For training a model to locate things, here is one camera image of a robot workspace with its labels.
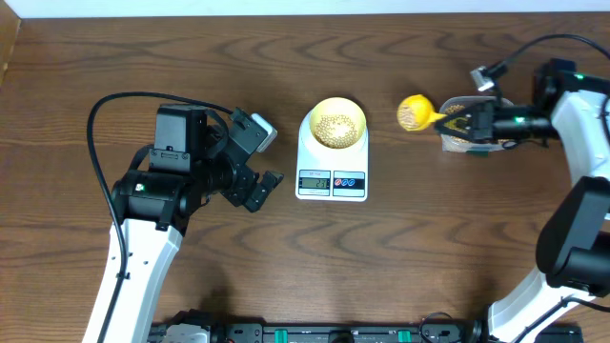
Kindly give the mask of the yellow measuring scoop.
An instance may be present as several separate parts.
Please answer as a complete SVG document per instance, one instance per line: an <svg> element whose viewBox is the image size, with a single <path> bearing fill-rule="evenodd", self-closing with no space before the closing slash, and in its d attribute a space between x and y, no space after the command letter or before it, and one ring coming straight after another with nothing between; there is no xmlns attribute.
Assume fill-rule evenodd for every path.
<svg viewBox="0 0 610 343"><path fill-rule="evenodd" d="M405 98L398 106L396 119L406 131L423 131L445 114L438 113L432 102L424 95L417 94Z"/></svg>

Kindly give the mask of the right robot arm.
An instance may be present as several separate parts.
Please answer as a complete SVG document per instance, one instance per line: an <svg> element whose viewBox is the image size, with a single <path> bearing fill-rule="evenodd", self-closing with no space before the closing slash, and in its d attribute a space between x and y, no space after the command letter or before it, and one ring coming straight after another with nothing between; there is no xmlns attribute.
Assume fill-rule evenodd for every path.
<svg viewBox="0 0 610 343"><path fill-rule="evenodd" d="M609 294L609 82L579 73L573 61L551 59L534 74L528 106L500 99L441 116L443 135L477 144L558 139L572 189L540 232L536 266L474 328L480 342L533 342L577 305L607 309Z"/></svg>

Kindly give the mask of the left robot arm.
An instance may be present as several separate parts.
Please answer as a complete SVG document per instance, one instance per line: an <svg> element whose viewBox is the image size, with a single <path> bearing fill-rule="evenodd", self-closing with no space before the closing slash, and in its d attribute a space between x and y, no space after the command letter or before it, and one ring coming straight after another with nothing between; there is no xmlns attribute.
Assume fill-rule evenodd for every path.
<svg viewBox="0 0 610 343"><path fill-rule="evenodd" d="M87 342L144 342L160 291L191 216L222 194L260 210L282 181L247 165L277 135L259 114L235 109L228 121L204 106L167 104L156 114L154 142L140 149L111 192L106 269L84 336Z"/></svg>

